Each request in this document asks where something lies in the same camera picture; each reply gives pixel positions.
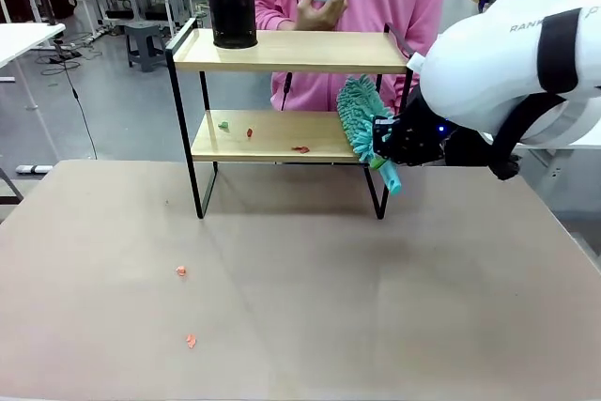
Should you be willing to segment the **person's right hand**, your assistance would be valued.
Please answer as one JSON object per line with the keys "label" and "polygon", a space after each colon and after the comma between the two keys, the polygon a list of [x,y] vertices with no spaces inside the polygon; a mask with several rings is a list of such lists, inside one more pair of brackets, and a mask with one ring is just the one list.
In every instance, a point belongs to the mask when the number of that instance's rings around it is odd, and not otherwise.
{"label": "person's right hand", "polygon": [[347,9],[347,0],[327,0],[320,8],[315,8],[313,2],[299,1],[295,31],[332,31]]}

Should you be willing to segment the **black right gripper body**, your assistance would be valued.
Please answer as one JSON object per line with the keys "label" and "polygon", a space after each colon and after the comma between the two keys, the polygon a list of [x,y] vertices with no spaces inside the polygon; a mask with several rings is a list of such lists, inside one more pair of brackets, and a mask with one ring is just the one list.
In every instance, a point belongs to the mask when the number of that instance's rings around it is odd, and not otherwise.
{"label": "black right gripper body", "polygon": [[397,116],[400,125],[392,138],[375,138],[393,143],[394,163],[417,166],[443,158],[444,120],[423,100],[412,100]]}

